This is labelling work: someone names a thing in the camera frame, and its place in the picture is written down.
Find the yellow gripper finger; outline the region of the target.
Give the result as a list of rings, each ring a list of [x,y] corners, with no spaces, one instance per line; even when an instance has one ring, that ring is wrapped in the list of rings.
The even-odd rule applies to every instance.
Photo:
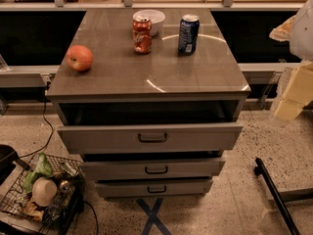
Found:
[[[291,71],[282,99],[273,114],[279,121],[294,120],[313,101],[313,63],[301,63]]]

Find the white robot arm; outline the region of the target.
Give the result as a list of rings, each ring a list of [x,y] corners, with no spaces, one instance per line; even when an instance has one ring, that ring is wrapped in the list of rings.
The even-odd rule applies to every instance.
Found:
[[[274,28],[269,36],[276,41],[287,41],[290,52],[301,60],[291,71],[273,114],[273,119],[287,123],[313,101],[313,0],[308,0],[295,16]]]

